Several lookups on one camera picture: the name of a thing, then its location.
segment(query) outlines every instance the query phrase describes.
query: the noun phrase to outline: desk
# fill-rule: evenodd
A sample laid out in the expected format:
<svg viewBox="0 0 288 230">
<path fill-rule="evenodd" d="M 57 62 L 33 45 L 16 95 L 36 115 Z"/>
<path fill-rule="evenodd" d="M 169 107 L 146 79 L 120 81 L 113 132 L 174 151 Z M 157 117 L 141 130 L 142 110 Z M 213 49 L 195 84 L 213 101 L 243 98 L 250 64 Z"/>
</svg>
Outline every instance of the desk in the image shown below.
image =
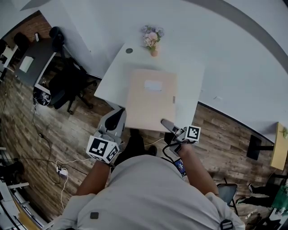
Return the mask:
<svg viewBox="0 0 288 230">
<path fill-rule="evenodd" d="M 274 146 L 261 146 L 261 140 L 251 135 L 247 157 L 257 160 L 260 150 L 272 150 L 270 166 L 283 170 L 288 152 L 288 139 L 283 137 L 283 125 L 278 122 Z"/>
<path fill-rule="evenodd" d="M 3 65 L 4 68 L 7 68 L 7 67 L 8 67 L 8 65 L 9 65 L 9 63 L 10 63 L 10 61 L 11 61 L 11 59 L 12 59 L 12 57 L 13 57 L 13 55 L 15 54 L 15 52 L 16 52 L 17 49 L 18 49 L 18 46 L 15 45 L 14 49 L 13 49 L 12 52 L 10 53 L 9 57 L 7 57 L 7 60 L 5 61 L 4 65 Z"/>
<path fill-rule="evenodd" d="M 133 69 L 151 69 L 176 73 L 177 96 L 175 125 L 179 128 L 191 125 L 201 90 L 204 65 L 196 60 L 187 60 L 176 49 L 162 48 L 157 57 L 152 57 L 145 47 L 124 44 L 108 68 L 94 96 L 99 97 L 112 107 L 126 107 L 129 79 Z"/>
<path fill-rule="evenodd" d="M 50 94 L 50 91 L 40 85 L 39 81 L 55 54 L 56 53 L 52 50 L 52 39 L 43 39 L 40 42 L 34 42 L 25 52 L 20 63 L 17 65 L 15 75 L 26 85 L 35 86 L 36 88 Z M 19 67 L 26 56 L 32 57 L 34 60 L 28 71 L 25 73 L 20 70 Z"/>
</svg>

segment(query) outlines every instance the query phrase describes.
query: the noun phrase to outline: wooden floor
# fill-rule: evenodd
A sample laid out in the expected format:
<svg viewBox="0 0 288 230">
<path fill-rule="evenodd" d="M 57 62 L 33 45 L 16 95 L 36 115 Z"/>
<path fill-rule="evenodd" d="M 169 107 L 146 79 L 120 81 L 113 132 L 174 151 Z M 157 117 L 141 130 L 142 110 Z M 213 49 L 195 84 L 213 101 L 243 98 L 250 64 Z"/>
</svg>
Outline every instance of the wooden floor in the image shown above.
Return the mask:
<svg viewBox="0 0 288 230">
<path fill-rule="evenodd" d="M 90 103 L 94 104 L 94 108 L 88 109 L 77 100 L 72 106 L 74 115 L 66 112 L 67 105 L 59 110 L 37 105 L 34 121 L 37 129 L 51 143 L 51 161 L 67 162 L 88 158 L 86 146 L 89 136 L 94 134 L 101 117 L 111 110 L 106 102 L 93 96 L 94 92 L 95 87 L 92 86 L 86 90 L 85 95 Z M 23 85 L 10 71 L 5 81 L 0 84 L 0 112 L 3 109 L 0 141 L 2 146 L 7 147 L 7 153 L 11 157 L 48 159 L 49 146 L 38 136 L 32 124 L 34 111 L 32 88 Z M 200 142 L 195 146 L 195 150 L 216 183 L 223 183 L 224 177 L 228 182 L 237 183 L 236 198 L 250 194 L 247 189 L 250 182 L 256 186 L 266 184 L 269 175 L 275 170 L 269 166 L 271 153 L 260 153 L 258 161 L 246 157 L 251 131 L 200 105 L 197 107 L 193 124 L 202 128 Z M 145 144 L 163 137 L 163 134 L 158 132 L 141 133 Z M 125 129 L 122 138 L 128 141 L 128 129 Z M 156 146 L 160 153 L 165 143 L 160 141 Z M 30 183 L 27 188 L 30 202 L 44 213 L 46 219 L 54 219 L 62 212 L 60 194 L 65 180 L 61 179 L 60 184 L 53 183 L 47 176 L 45 161 L 31 159 L 21 161 L 25 166 L 24 178 Z M 70 165 L 88 173 L 93 162 L 93 160 L 78 161 Z M 64 206 L 85 177 L 85 174 L 68 166 L 67 169 L 69 180 L 63 193 Z M 59 179 L 53 163 L 49 163 L 48 172 L 55 182 Z M 247 204 L 237 205 L 237 208 L 241 219 L 246 223 L 257 213 L 265 216 L 269 212 L 267 208 Z M 254 212 L 253 216 L 245 220 L 251 211 Z"/>
</svg>

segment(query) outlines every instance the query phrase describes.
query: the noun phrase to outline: small pot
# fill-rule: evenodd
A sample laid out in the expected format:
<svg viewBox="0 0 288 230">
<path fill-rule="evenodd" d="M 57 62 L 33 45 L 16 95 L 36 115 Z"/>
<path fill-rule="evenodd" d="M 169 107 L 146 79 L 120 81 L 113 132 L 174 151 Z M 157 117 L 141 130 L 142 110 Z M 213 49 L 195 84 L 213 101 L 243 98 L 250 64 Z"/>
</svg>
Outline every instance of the small pot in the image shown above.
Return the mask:
<svg viewBox="0 0 288 230">
<path fill-rule="evenodd" d="M 151 51 L 151 55 L 152 57 L 156 57 L 158 55 L 158 51 L 157 50 Z"/>
</svg>

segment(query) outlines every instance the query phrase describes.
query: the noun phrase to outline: brick wall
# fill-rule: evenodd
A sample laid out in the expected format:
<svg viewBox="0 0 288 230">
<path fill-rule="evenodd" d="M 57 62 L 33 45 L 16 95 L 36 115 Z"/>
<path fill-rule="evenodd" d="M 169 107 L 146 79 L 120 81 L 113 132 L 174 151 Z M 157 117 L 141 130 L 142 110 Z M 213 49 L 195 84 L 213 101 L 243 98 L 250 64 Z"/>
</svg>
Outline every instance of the brick wall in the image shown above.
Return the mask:
<svg viewBox="0 0 288 230">
<path fill-rule="evenodd" d="M 30 42 L 35 40 L 34 34 L 39 33 L 41 38 L 49 38 L 49 31 L 51 30 L 50 24 L 46 21 L 45 17 L 38 12 L 34 17 L 30 18 L 24 23 L 20 23 L 19 26 L 16 26 L 5 38 L 4 40 L 10 47 L 14 47 L 14 36 L 21 32 L 23 33 Z"/>
</svg>

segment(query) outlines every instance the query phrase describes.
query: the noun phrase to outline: grey shirt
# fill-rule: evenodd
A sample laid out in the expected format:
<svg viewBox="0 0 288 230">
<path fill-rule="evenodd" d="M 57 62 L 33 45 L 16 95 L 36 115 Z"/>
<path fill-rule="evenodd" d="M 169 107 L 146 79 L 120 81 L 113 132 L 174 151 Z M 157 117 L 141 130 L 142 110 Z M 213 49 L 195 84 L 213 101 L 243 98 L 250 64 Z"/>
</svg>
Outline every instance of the grey shirt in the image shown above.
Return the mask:
<svg viewBox="0 0 288 230">
<path fill-rule="evenodd" d="M 92 212 L 99 213 L 98 219 L 90 218 Z M 218 230 L 224 219 L 233 222 L 234 230 L 245 229 L 220 198 L 204 196 L 171 163 L 143 155 L 119 164 L 97 195 L 71 197 L 53 230 Z"/>
</svg>

